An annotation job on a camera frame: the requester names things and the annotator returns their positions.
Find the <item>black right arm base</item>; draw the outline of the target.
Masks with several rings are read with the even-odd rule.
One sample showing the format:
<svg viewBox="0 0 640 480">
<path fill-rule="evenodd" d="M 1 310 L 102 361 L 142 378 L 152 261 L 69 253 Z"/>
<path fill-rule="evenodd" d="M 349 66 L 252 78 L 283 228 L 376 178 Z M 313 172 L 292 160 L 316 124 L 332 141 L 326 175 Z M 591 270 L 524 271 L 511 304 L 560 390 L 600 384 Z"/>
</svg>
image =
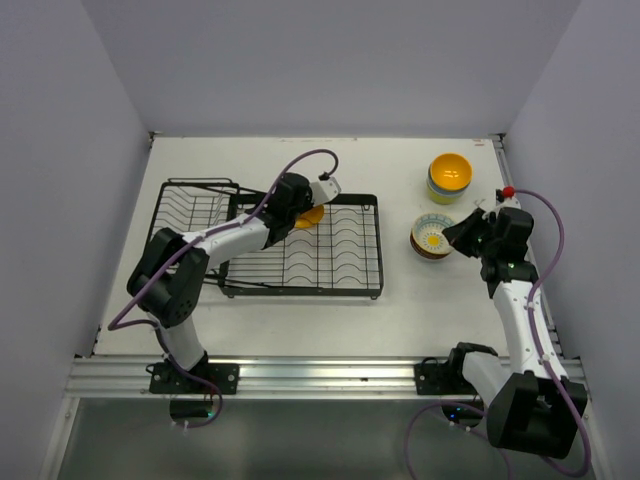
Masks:
<svg viewBox="0 0 640 480">
<path fill-rule="evenodd" d="M 416 393 L 442 398 L 414 414 L 414 426 L 428 411 L 442 413 L 454 426 L 474 427 L 485 419 L 488 431 L 502 433 L 507 426 L 508 407 L 499 394 L 508 380 L 497 352 L 487 346 L 461 342 L 441 362 L 426 357 L 414 365 Z"/>
</svg>

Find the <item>smooth yellow bowl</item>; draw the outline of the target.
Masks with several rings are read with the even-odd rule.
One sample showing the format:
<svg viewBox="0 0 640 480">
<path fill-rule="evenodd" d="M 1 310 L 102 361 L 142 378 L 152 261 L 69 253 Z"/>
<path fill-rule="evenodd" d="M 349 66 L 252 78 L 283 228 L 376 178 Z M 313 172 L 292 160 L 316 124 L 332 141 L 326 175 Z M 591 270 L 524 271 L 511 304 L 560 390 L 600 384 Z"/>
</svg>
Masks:
<svg viewBox="0 0 640 480">
<path fill-rule="evenodd" d="M 473 167 L 469 160 L 457 153 L 444 153 L 430 164 L 429 174 L 442 190 L 454 192 L 465 190 L 473 178 Z"/>
</svg>

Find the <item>blue glossy bowl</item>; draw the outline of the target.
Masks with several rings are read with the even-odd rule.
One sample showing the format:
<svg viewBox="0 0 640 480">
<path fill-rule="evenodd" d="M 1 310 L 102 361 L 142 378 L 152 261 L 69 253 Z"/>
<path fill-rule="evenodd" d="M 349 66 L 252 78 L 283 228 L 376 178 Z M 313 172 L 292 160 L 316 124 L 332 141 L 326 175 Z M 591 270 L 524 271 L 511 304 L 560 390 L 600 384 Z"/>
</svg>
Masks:
<svg viewBox="0 0 640 480">
<path fill-rule="evenodd" d="M 427 184 L 436 194 L 445 197 L 459 197 L 469 187 L 473 178 L 470 168 L 449 168 L 432 166 L 428 169 Z"/>
</svg>

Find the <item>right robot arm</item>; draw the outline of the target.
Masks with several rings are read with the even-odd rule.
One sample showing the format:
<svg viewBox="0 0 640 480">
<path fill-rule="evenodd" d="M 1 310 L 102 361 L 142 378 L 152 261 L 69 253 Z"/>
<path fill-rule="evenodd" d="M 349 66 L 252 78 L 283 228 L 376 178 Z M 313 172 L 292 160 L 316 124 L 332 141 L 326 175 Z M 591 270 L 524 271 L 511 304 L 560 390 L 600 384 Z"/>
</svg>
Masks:
<svg viewBox="0 0 640 480">
<path fill-rule="evenodd" d="M 443 235 L 459 253 L 481 262 L 481 278 L 502 322 L 509 365 L 483 345 L 460 343 L 451 352 L 445 379 L 451 389 L 479 394 L 492 446 L 550 459 L 565 458 L 587 406 L 583 384 L 574 382 L 553 351 L 539 279 L 525 258 L 533 217 L 512 206 L 475 209 Z"/>
</svg>

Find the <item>yellow teal patterned bowl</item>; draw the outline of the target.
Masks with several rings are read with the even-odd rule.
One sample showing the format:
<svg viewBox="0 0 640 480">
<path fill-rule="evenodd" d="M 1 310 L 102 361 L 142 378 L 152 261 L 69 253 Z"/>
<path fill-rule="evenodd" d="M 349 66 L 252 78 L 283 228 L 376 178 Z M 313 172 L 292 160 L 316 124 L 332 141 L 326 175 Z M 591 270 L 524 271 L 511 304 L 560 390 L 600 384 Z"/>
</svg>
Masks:
<svg viewBox="0 0 640 480">
<path fill-rule="evenodd" d="M 453 251 L 442 234 L 446 227 L 454 225 L 454 220 L 441 213 L 425 213 L 418 217 L 411 228 L 411 239 L 426 255 L 449 255 Z"/>
</svg>

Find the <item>pale teal textured bowl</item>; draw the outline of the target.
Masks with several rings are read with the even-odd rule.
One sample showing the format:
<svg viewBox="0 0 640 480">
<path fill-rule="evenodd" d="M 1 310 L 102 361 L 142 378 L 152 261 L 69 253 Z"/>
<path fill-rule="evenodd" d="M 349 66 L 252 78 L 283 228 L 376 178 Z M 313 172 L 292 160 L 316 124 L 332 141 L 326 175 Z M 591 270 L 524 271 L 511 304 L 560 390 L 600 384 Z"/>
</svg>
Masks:
<svg viewBox="0 0 640 480">
<path fill-rule="evenodd" d="M 425 262 L 431 262 L 431 263 L 442 263 L 444 260 L 449 258 L 449 255 L 435 255 L 435 256 L 424 256 L 421 254 L 416 253 L 416 255 Z"/>
</svg>

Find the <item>yellow ribbed bowl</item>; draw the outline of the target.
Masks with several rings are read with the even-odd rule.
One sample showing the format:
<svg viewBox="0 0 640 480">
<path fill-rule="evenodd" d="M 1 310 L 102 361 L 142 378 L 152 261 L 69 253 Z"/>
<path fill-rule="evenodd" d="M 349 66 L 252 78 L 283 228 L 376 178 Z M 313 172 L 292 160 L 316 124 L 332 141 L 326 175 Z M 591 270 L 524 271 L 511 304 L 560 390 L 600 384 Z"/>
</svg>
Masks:
<svg viewBox="0 0 640 480">
<path fill-rule="evenodd" d="M 312 209 L 302 213 L 296 220 L 294 227 L 296 229 L 309 229 L 320 223 L 323 219 L 325 208 L 318 205 Z"/>
</svg>

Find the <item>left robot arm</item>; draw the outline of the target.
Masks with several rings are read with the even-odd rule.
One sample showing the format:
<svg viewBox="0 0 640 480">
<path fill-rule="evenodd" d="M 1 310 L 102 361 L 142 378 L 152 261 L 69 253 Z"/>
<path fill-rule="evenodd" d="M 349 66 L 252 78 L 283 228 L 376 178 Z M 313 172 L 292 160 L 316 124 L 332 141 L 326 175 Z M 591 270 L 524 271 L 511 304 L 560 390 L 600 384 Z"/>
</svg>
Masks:
<svg viewBox="0 0 640 480">
<path fill-rule="evenodd" d="M 127 282 L 135 306 L 144 311 L 161 348 L 174 364 L 172 379 L 185 392 L 201 390 L 208 369 L 206 351 L 192 314 L 209 271 L 237 256 L 267 249 L 283 240 L 298 217 L 313 208 L 311 183 L 286 173 L 248 212 L 200 232 L 156 232 Z"/>
</svg>

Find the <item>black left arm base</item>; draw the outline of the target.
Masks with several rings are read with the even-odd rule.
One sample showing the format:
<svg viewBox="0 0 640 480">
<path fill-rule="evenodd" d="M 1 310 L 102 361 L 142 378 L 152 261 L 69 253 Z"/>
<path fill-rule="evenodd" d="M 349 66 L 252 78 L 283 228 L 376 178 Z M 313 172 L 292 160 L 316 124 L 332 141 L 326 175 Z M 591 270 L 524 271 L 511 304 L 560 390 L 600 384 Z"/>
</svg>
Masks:
<svg viewBox="0 0 640 480">
<path fill-rule="evenodd" d="M 169 416 L 184 428 L 204 427 L 219 415 L 225 395 L 235 395 L 240 368 L 235 363 L 201 361 L 186 374 L 165 360 L 146 366 L 151 376 L 149 392 L 168 395 Z"/>
</svg>

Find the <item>lime green bowl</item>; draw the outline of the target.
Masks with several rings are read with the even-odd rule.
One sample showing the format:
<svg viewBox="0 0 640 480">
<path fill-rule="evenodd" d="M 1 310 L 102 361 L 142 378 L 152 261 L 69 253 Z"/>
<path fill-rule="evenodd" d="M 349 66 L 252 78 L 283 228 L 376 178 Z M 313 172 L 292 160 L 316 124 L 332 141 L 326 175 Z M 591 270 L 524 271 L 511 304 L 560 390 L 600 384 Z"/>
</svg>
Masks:
<svg viewBox="0 0 640 480">
<path fill-rule="evenodd" d="M 449 205 L 457 202 L 466 192 L 465 189 L 448 191 L 435 185 L 430 179 L 426 182 L 429 198 L 440 205 Z"/>
</svg>

